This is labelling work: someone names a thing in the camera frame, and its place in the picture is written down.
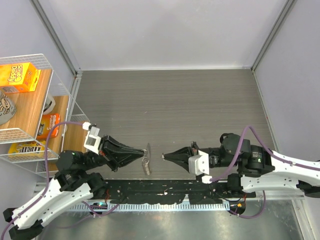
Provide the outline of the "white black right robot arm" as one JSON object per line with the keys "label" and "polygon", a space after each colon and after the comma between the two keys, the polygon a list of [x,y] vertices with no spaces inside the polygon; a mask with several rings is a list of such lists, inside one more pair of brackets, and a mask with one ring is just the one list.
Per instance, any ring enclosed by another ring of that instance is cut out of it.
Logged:
{"label": "white black right robot arm", "polygon": [[163,154],[203,184],[226,181],[232,197],[256,191],[301,191],[320,196],[320,163],[284,156],[269,148],[252,145],[234,133],[220,136],[220,147],[200,148],[196,142]]}

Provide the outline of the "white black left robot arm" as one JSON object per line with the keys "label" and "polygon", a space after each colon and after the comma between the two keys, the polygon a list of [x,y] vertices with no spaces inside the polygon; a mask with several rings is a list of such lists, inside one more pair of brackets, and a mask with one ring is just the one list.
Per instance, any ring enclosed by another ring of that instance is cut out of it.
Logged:
{"label": "white black left robot arm", "polygon": [[88,174],[88,170],[107,165],[117,171],[146,153],[144,149],[119,143],[109,135],[87,136],[84,147],[86,152],[61,152],[56,163],[58,171],[44,190],[21,207],[8,208],[3,212],[12,240],[31,240],[73,205],[103,198],[107,193],[106,181],[99,173]]}

